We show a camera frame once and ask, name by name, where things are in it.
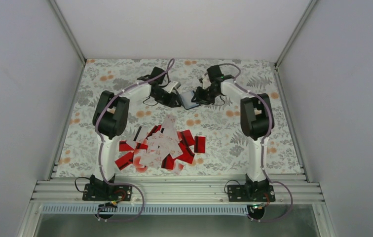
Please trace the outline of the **black card holder wallet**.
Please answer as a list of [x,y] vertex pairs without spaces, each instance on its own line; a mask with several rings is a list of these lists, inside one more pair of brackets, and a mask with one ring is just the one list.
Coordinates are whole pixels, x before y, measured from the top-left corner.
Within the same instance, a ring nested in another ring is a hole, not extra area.
[[190,109],[200,106],[199,103],[192,101],[194,95],[195,94],[192,90],[183,92],[182,94],[179,95],[181,104],[186,110],[190,110]]

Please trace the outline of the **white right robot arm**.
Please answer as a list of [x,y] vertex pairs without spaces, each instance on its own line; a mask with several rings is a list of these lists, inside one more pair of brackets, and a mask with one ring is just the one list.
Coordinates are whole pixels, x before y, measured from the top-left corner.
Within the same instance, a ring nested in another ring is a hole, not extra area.
[[240,105],[240,125],[249,139],[249,166],[243,185],[247,199],[256,201],[269,190],[270,179],[266,166],[266,143],[274,128],[270,98],[266,93],[256,94],[241,86],[235,76],[224,75],[221,65],[210,66],[200,79],[202,86],[194,93],[193,102],[213,104],[221,95]]

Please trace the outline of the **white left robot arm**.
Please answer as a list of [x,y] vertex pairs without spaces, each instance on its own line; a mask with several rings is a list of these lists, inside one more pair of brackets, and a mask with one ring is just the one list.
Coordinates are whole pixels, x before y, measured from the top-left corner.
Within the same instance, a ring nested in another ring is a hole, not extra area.
[[126,129],[130,102],[156,96],[156,102],[164,106],[169,108],[181,106],[178,95],[167,92],[165,88],[168,86],[160,86],[165,78],[169,78],[169,71],[173,65],[174,59],[171,59],[165,70],[155,67],[150,75],[138,78],[134,84],[118,93],[107,90],[101,93],[92,119],[95,132],[99,137],[98,168],[93,174],[98,179],[95,194],[101,199],[110,199],[114,195],[115,185],[126,185],[126,183],[114,183],[115,171],[109,162],[109,152],[113,139]]

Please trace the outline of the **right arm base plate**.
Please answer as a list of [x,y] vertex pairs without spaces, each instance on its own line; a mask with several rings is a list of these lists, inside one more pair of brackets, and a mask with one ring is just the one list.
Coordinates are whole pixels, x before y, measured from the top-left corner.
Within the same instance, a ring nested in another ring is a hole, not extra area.
[[227,185],[227,197],[229,202],[275,202],[275,191],[272,185],[248,191],[244,185]]

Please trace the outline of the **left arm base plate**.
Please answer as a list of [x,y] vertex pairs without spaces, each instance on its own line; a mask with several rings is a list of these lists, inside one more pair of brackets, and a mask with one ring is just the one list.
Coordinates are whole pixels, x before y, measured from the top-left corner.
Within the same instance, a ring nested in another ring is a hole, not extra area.
[[83,201],[130,201],[132,186],[99,186],[86,184],[84,187]]

